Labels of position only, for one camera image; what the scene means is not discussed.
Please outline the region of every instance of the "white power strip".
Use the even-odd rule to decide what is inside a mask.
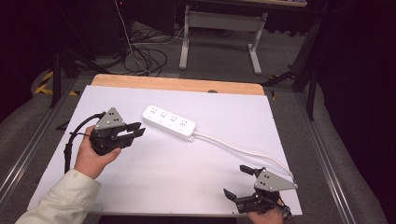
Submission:
[[[155,105],[149,105],[146,108],[143,112],[143,121],[182,139],[194,140],[192,134],[195,129],[195,122],[182,118],[179,115],[173,114]]]

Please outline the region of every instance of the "table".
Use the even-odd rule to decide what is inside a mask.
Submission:
[[[289,2],[282,0],[242,0],[243,4],[256,3],[272,6],[286,6],[286,7],[305,7],[306,3]],[[190,11],[191,6],[186,5],[184,17],[184,37],[180,55],[179,68],[185,70],[187,68],[187,59],[189,54],[189,30],[190,27],[202,27],[212,29],[225,29],[255,32],[256,35],[253,44],[247,45],[247,50],[252,62],[254,73],[256,75],[262,74],[259,59],[257,58],[256,49],[262,36],[262,30],[268,13],[263,12],[261,17],[224,15],[218,13],[195,12]]]
[[[115,106],[125,122],[142,122],[141,114],[148,105],[195,121],[199,133],[222,137],[231,145],[269,155],[287,166],[268,100],[258,84],[98,75],[81,95],[66,134],[29,207],[35,206],[40,196],[59,179],[64,143],[70,130],[75,129],[82,119],[97,113],[100,108]],[[247,118],[234,119],[246,113],[250,114]],[[146,127],[144,136],[125,148],[118,162],[109,164],[99,176],[103,189],[92,212],[102,215],[237,217],[240,215],[235,204],[225,198],[222,189],[229,189],[238,197],[251,195],[256,180],[241,173],[239,165],[265,166],[269,171],[279,172],[283,178],[289,176],[263,158],[227,150],[199,136],[190,142],[146,123],[142,125]],[[282,190],[281,195],[293,214],[302,213],[294,189]]]

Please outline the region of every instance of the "yellow and black tape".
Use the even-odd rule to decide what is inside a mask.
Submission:
[[[53,94],[53,90],[47,90],[46,85],[49,83],[50,79],[53,76],[53,72],[49,71],[41,80],[40,85],[38,85],[37,89],[35,89],[35,93],[44,93],[44,94]],[[80,91],[70,91],[69,95],[78,96]]]

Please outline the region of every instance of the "white sleeve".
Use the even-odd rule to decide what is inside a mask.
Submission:
[[[22,223],[82,223],[92,207],[101,184],[70,170],[40,200],[38,206],[23,214]]]

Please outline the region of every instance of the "human hand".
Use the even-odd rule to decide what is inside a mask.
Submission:
[[[254,224],[282,224],[283,215],[282,213],[274,208],[266,213],[251,212],[247,213],[247,216]]]
[[[121,149],[117,147],[106,155],[99,156],[93,151],[91,146],[89,135],[92,130],[93,126],[88,127],[85,131],[87,135],[84,135],[81,145],[78,148],[74,169],[92,179],[96,179],[105,169],[106,165],[114,161],[120,155]]]

